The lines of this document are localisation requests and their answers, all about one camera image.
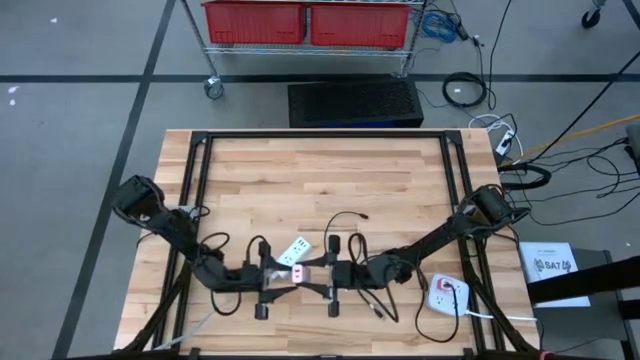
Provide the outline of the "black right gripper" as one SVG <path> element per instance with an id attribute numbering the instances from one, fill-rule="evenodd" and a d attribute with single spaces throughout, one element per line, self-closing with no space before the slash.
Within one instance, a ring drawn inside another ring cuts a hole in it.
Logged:
<path id="1" fill-rule="evenodd" d="M 338 235 L 330 235 L 328 238 L 328 250 L 323 256 L 297 262 L 297 265 L 303 267 L 328 267 L 330 269 L 330 286 L 323 284 L 315 284 L 302 282 L 297 286 L 312 290 L 321 295 L 324 299 L 330 299 L 328 305 L 328 315 L 335 318 L 340 315 L 340 303 L 338 301 L 338 290 L 357 290 L 361 298 L 368 307 L 371 302 L 367 300 L 361 293 L 357 285 L 357 267 L 353 261 L 339 260 L 338 255 L 341 251 L 341 239 Z"/>

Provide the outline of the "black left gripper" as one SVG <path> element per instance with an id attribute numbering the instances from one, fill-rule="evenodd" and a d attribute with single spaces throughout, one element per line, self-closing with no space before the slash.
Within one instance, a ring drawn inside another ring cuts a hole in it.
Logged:
<path id="1" fill-rule="evenodd" d="M 296 291 L 297 286 L 281 288 L 270 288 L 271 273 L 290 272 L 291 265 L 278 262 L 271 255 L 271 246 L 266 241 L 260 241 L 258 245 L 258 255 L 260 262 L 252 265 L 249 260 L 245 260 L 240 272 L 240 292 L 256 292 L 258 301 L 254 309 L 256 320 L 267 320 L 269 318 L 268 306 L 281 296 Z"/>

